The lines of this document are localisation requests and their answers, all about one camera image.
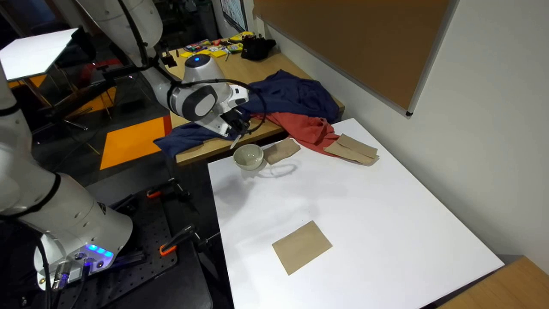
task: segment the beige object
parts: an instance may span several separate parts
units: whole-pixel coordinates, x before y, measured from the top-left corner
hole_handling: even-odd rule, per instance
[[[441,305],[443,309],[549,306],[549,276],[522,257]]]
[[[321,228],[309,221],[294,233],[273,243],[280,262],[285,265],[287,272],[292,274],[323,252],[326,252],[331,243],[321,231]]]
[[[283,138],[282,142],[273,143],[265,150],[265,157],[268,162],[275,164],[280,159],[294,155],[301,149],[299,143],[295,143],[294,138]]]
[[[325,150],[367,166],[374,164],[379,159],[376,147],[359,142],[357,138],[352,138],[345,133],[340,135],[338,140],[325,147]]]

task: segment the white table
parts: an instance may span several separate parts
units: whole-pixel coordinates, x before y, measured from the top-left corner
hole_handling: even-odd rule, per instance
[[[76,30],[78,27],[40,35],[28,35],[7,44],[0,51],[7,80],[45,73],[57,56],[67,47]]]
[[[237,309],[421,306],[503,262],[355,119],[335,125],[379,149],[374,166],[309,149],[280,178],[210,162]],[[314,219],[333,246],[287,274],[273,241]]]

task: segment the white wall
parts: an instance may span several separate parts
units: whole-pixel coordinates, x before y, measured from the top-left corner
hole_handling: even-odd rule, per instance
[[[412,118],[270,30],[493,250],[549,272],[548,11],[546,0],[462,0]]]

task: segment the bulletin board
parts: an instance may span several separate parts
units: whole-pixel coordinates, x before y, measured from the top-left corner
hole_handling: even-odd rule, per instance
[[[412,113],[452,0],[256,0],[256,13]]]

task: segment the orange sheet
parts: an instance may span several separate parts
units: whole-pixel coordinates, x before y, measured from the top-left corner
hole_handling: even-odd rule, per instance
[[[165,135],[165,116],[108,131],[100,169],[158,152],[153,140]]]

